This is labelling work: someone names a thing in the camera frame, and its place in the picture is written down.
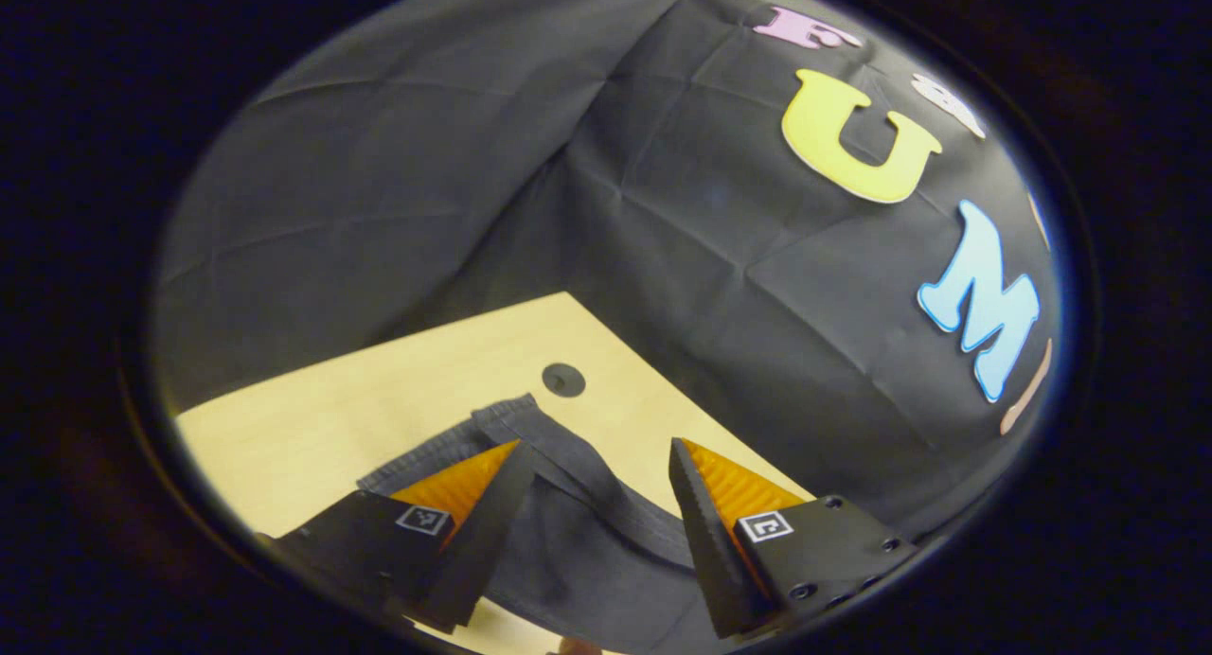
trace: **black cloth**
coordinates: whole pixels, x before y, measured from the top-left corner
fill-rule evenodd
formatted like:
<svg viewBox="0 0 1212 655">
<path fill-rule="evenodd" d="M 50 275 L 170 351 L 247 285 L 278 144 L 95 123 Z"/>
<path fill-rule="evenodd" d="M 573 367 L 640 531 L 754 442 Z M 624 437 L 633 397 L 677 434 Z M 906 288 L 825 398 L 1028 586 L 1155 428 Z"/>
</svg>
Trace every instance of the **black cloth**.
<svg viewBox="0 0 1212 655">
<path fill-rule="evenodd" d="M 800 11 L 863 46 L 758 34 L 774 16 L 759 0 L 402 0 L 341 34 L 235 116 L 182 195 L 155 300 L 170 404 L 570 291 L 808 491 L 934 529 L 1037 433 L 1065 351 L 1063 246 L 996 113 L 964 95 L 978 141 L 910 86 L 943 69 Z M 913 196 L 865 201 L 801 163 L 781 131 L 799 68 L 870 96 L 842 130 L 867 163 L 890 109 L 938 137 Z M 1041 301 L 997 404 L 915 300 L 965 198 Z M 1004 437 L 1048 338 L 1048 382 Z"/>
<path fill-rule="evenodd" d="M 675 516 L 621 483 L 532 397 L 474 411 L 358 482 L 391 495 L 499 444 L 541 455 L 485 596 L 542 628 L 618 653 L 726 653 Z"/>
</svg>

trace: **black fabric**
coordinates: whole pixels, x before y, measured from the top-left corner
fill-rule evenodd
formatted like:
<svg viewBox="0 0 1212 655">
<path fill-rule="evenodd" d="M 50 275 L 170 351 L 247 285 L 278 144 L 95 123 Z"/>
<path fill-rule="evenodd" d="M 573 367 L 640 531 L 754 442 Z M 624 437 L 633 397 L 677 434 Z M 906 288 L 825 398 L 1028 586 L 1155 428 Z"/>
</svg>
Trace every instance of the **black fabric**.
<svg viewBox="0 0 1212 655">
<path fill-rule="evenodd" d="M 676 517 L 621 483 L 598 452 L 538 409 L 501 401 L 358 482 L 391 495 L 498 444 L 539 455 L 485 596 L 561 636 L 633 654 L 726 653 Z"/>
<path fill-rule="evenodd" d="M 170 400 L 567 290 L 807 490 L 910 537 L 948 520 L 1046 406 L 1047 385 L 1000 435 L 1048 338 L 1064 359 L 1059 246 L 994 114 L 973 102 L 978 143 L 910 87 L 938 70 L 801 11 L 864 46 L 759 35 L 756 0 L 404 0 L 336 38 L 235 118 L 182 196 L 155 302 Z M 870 95 L 842 130 L 859 159 L 888 150 L 890 109 L 939 138 L 913 198 L 857 199 L 793 154 L 797 68 Z M 1041 301 L 997 404 L 915 302 L 965 198 Z"/>
</svg>

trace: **wooden table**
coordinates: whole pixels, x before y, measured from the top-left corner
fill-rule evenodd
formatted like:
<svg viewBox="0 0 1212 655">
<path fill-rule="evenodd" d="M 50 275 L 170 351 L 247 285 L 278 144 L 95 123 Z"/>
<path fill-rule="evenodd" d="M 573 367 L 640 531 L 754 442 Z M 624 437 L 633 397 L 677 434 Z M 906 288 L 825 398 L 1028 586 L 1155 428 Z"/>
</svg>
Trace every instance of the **wooden table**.
<svg viewBox="0 0 1212 655">
<path fill-rule="evenodd" d="M 542 371 L 556 361 L 584 375 L 582 394 L 547 389 Z M 177 423 L 219 499 L 250 530 L 280 536 L 473 410 L 526 393 L 589 442 L 621 480 L 674 514 L 674 437 L 813 499 L 566 292 L 291 371 L 195 406 Z M 486 599 L 467 628 L 442 638 L 490 655 L 541 655 L 559 643 Z"/>
</svg>

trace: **blue letter m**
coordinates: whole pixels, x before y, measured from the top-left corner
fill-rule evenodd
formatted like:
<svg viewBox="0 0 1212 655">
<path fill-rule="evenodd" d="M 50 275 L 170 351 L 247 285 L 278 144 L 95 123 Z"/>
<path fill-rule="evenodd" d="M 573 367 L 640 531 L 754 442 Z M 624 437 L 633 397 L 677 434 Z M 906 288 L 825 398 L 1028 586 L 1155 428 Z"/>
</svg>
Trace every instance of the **blue letter m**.
<svg viewBox="0 0 1212 655">
<path fill-rule="evenodd" d="M 989 401 L 997 401 L 1006 378 L 1040 317 L 1040 296 L 1027 274 L 1001 290 L 1001 238 L 997 228 L 970 200 L 960 201 L 964 238 L 937 284 L 922 284 L 917 302 L 944 331 L 960 328 L 960 303 L 968 295 L 968 320 L 960 349 L 972 352 L 997 331 L 996 342 L 978 354 L 977 382 Z"/>
</svg>

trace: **yellow letter u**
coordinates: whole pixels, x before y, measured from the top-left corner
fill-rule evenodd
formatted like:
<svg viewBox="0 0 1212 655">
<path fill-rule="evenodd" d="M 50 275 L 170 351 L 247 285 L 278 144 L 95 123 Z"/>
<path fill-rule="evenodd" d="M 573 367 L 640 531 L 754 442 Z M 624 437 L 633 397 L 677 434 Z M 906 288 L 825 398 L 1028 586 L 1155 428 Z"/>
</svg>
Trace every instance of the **yellow letter u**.
<svg viewBox="0 0 1212 655">
<path fill-rule="evenodd" d="M 814 171 L 857 196 L 875 203 L 899 203 L 917 188 L 926 159 L 943 153 L 943 144 L 926 129 L 894 110 L 897 126 L 884 165 L 868 165 L 841 147 L 841 129 L 856 107 L 871 106 L 857 89 L 816 70 L 796 70 L 804 82 L 783 114 L 783 136 L 791 150 Z"/>
</svg>

